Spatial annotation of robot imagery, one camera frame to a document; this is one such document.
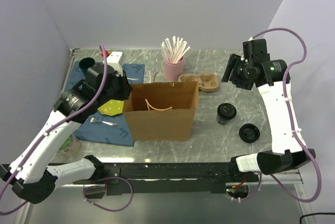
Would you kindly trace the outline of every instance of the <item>white cable clip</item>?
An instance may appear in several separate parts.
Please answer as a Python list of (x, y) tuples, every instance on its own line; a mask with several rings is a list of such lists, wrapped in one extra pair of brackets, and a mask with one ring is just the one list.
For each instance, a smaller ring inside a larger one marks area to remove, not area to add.
[(285, 102), (292, 102), (292, 97), (285, 97), (285, 98), (284, 98), (284, 101), (285, 101)]
[(291, 131), (291, 132), (293, 133), (293, 132), (301, 132), (301, 131), (302, 131), (302, 129), (298, 128), (298, 129), (295, 129), (294, 131)]

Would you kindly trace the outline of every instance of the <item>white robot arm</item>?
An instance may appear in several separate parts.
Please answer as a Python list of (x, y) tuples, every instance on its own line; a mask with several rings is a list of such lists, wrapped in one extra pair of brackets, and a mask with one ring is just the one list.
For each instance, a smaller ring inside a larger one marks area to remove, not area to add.
[[(71, 90), (62, 93), (46, 124), (22, 155), (10, 166), (0, 166), (0, 177), (5, 181), (16, 173), (10, 183), (13, 185), (13, 191), (20, 198), (36, 204), (46, 199), (53, 190), (62, 185), (78, 180), (96, 181), (101, 178), (104, 165), (92, 155), (69, 164), (59, 166), (48, 166), (48, 164), (65, 140), (80, 127), (89, 115), (94, 114), (99, 106), (110, 99), (124, 100), (129, 97), (131, 86), (125, 72), (122, 71), (122, 62), (122, 52), (112, 52), (107, 58), (108, 68), (103, 92), (96, 102), (84, 112), (73, 117), (71, 121), (47, 132), (50, 127), (87, 105), (97, 93), (104, 65), (98, 63), (89, 68), (84, 80), (80, 80)], [(34, 144), (41, 135), (44, 135), (43, 140), (34, 148)], [(20, 167), (22, 160), (31, 151), (30, 157)]]
[[(238, 177), (245, 172), (269, 175), (299, 168), (310, 161), (294, 134), (306, 146), (295, 117), (289, 75), (286, 79), (288, 96), (283, 94), (283, 77), (287, 65), (283, 60), (270, 60), (265, 39), (243, 43), (243, 56), (232, 54), (222, 77), (222, 82), (232, 81), (238, 88), (251, 90), (255, 84), (266, 108), (272, 135), (272, 150), (242, 155), (231, 159), (230, 174)], [(294, 129), (287, 110), (291, 107)]]

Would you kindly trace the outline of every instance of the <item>black coffee cup lid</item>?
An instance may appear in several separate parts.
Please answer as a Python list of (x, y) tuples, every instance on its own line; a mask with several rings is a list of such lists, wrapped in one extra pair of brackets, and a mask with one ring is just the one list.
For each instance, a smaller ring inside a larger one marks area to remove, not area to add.
[(218, 106), (218, 115), (224, 119), (232, 119), (236, 116), (236, 108), (229, 103), (223, 103)]
[(253, 124), (245, 124), (239, 130), (240, 138), (246, 143), (253, 143), (260, 137), (259, 129)]

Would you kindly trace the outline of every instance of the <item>blue mat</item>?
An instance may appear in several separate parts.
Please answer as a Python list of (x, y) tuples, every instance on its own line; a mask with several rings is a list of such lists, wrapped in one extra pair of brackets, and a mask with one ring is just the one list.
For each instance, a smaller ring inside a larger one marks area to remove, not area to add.
[[(143, 83), (144, 79), (144, 64), (124, 64), (122, 67), (126, 71), (127, 77), (139, 80), (128, 80), (132, 83)], [(71, 89), (80, 79), (84, 79), (85, 76), (79, 68), (79, 62), (75, 62), (69, 77), (69, 80), (65, 86), (65, 90)], [(106, 116), (97, 112), (93, 115), (97, 120), (109, 121), (116, 123), (117, 126), (109, 126), (100, 122), (90, 123), (86, 121), (79, 129), (74, 133), (77, 138), (81, 140), (87, 140), (99, 143), (108, 143), (116, 145), (124, 145), (132, 147), (134, 145), (134, 139), (130, 135), (130, 131), (126, 122), (125, 117), (121, 115), (117, 116)]]

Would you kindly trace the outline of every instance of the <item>black cup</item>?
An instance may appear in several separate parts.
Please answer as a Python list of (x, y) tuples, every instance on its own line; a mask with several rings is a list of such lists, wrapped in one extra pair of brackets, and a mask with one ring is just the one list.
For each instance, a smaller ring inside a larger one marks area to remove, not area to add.
[(232, 104), (223, 103), (219, 105), (216, 120), (219, 124), (225, 125), (236, 116), (236, 108)]
[(88, 68), (91, 68), (95, 64), (95, 60), (93, 58), (84, 58), (79, 62), (79, 68), (82, 70), (84, 75), (86, 76)]

